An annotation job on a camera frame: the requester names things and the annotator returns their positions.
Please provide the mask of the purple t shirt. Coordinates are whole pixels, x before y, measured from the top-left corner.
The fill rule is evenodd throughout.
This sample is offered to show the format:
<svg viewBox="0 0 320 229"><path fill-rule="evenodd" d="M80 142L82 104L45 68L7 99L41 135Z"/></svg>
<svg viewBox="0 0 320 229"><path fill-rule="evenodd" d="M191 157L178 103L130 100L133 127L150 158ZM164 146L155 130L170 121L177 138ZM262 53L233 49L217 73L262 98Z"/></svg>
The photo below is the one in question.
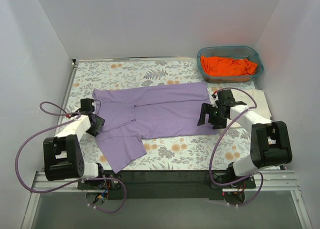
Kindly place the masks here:
<svg viewBox="0 0 320 229"><path fill-rule="evenodd" d="M105 120L96 142L111 169L118 173L147 151L143 139L216 135L218 131L198 121L203 103L210 103L205 82L95 89L92 94Z"/></svg>

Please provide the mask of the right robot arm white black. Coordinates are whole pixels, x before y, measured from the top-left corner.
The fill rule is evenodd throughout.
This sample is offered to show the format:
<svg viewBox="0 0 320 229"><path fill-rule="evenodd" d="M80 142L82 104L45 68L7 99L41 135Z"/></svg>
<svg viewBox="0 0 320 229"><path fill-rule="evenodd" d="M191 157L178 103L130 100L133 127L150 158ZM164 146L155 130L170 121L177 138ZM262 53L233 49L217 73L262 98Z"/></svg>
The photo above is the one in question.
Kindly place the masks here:
<svg viewBox="0 0 320 229"><path fill-rule="evenodd" d="M226 133L234 123L238 123L250 135L248 156L231 163L221 175L208 173L213 185L237 188L261 169L291 163L293 155L287 125L257 114L253 111L257 108L256 103L248 106L237 101L232 90L226 87L215 91L212 94L215 104L201 105L197 124L202 126L208 122L213 129L222 129Z"/></svg>

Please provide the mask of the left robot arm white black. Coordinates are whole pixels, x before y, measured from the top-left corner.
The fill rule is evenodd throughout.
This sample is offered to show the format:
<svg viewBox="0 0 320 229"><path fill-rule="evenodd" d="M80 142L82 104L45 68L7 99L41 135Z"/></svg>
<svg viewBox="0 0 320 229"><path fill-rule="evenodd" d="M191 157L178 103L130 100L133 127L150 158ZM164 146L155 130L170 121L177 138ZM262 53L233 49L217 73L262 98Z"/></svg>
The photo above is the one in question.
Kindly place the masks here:
<svg viewBox="0 0 320 229"><path fill-rule="evenodd" d="M98 136L105 120L96 113L95 100L80 100L79 116L56 134L43 141L44 172L48 181L89 179L95 189L106 185L106 176L99 163L85 162L80 141L85 134Z"/></svg>

